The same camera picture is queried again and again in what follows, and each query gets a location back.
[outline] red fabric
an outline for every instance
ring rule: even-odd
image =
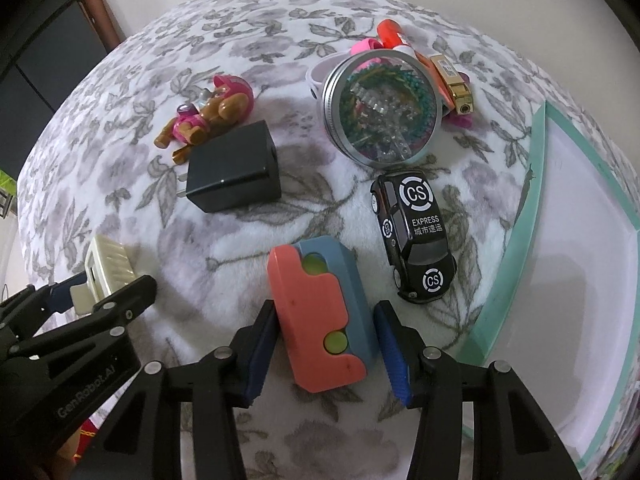
[[[78,450],[76,451],[76,455],[74,456],[76,462],[82,458],[84,450],[91,442],[91,439],[95,436],[96,431],[98,431],[97,428],[90,420],[86,421],[82,425],[82,428],[80,429],[80,443],[78,444]]]

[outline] floral blanket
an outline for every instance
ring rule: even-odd
[[[445,126],[434,136],[422,166],[459,266],[450,292],[429,306],[396,296],[370,211],[374,172],[331,145],[304,79],[319,58],[375,35],[385,17],[401,23],[419,50],[446,54],[468,74],[478,110],[472,129]],[[206,215],[176,197],[185,170],[153,139],[216,73],[241,75],[254,88],[250,120],[265,119],[276,143],[279,202]],[[155,306],[130,333],[142,360],[172,366],[199,359],[252,322],[270,297],[271,247],[328,234],[355,252],[372,306],[390,299],[428,344],[455,353],[510,236],[531,117],[545,98],[590,139],[638,203],[637,176],[593,118],[542,69],[474,28],[398,0],[184,3],[111,52],[40,137],[18,180],[28,271],[37,284],[78,272],[97,233],[126,244],[136,272],[159,283]],[[278,346],[263,395],[238,413],[237,424],[251,479],[402,479],[418,416],[396,401],[382,362],[361,383],[311,395],[294,385]],[[188,410],[182,430],[191,431]],[[470,477],[471,460],[465,442],[462,478]]]

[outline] blue plastic piece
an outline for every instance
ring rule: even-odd
[[[62,314],[74,306],[74,302],[71,299],[71,287],[75,285],[82,285],[86,283],[86,272],[81,272],[72,276],[68,280],[61,283],[56,283],[51,286],[49,297],[47,298],[47,308],[49,313],[53,314],[58,312]]]
[[[409,367],[402,357],[402,352],[391,327],[386,320],[380,304],[373,309],[373,323],[378,334],[378,343],[382,360],[385,362],[386,374],[389,376],[391,389],[403,406],[409,405],[412,394],[409,386]]]
[[[322,256],[329,272],[338,279],[349,316],[345,328],[348,340],[345,352],[359,357],[369,372],[378,355],[378,342],[353,253],[331,236],[301,240],[293,245],[300,258],[308,254]]]
[[[244,398],[251,404],[262,392],[264,380],[267,377],[273,349],[280,334],[280,323],[275,308],[271,308],[260,333],[258,342],[249,358],[247,384]]]

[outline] tin lid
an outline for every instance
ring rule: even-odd
[[[340,63],[327,78],[321,106],[340,150],[380,170],[420,161],[442,120],[431,75],[397,50],[369,50]]]

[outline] toy car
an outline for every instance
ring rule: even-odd
[[[321,236],[275,247],[267,272],[298,386],[311,393],[366,377],[378,354],[353,253]]]
[[[458,264],[433,191],[421,171],[384,174],[371,184],[386,257],[398,295],[411,303],[437,300],[449,290]]]

